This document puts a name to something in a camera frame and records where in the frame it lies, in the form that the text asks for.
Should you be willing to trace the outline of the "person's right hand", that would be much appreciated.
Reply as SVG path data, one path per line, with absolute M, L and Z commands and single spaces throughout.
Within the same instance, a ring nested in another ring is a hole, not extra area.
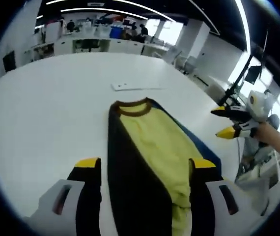
M 258 128 L 256 129 L 254 137 L 269 146 L 272 146 L 275 141 L 277 140 L 279 133 L 278 131 L 272 127 L 267 122 L 262 122 L 259 124 Z

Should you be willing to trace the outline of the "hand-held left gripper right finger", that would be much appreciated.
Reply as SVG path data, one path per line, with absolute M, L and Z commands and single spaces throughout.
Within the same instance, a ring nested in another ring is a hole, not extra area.
M 190 202 L 193 236 L 249 236 L 260 219 L 252 199 L 234 183 L 223 179 L 206 160 L 190 161 Z

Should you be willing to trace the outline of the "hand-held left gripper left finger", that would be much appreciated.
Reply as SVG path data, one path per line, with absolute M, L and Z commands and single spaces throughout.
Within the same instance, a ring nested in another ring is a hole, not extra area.
M 40 198 L 29 226 L 41 236 L 98 236 L 101 159 L 79 161 Z

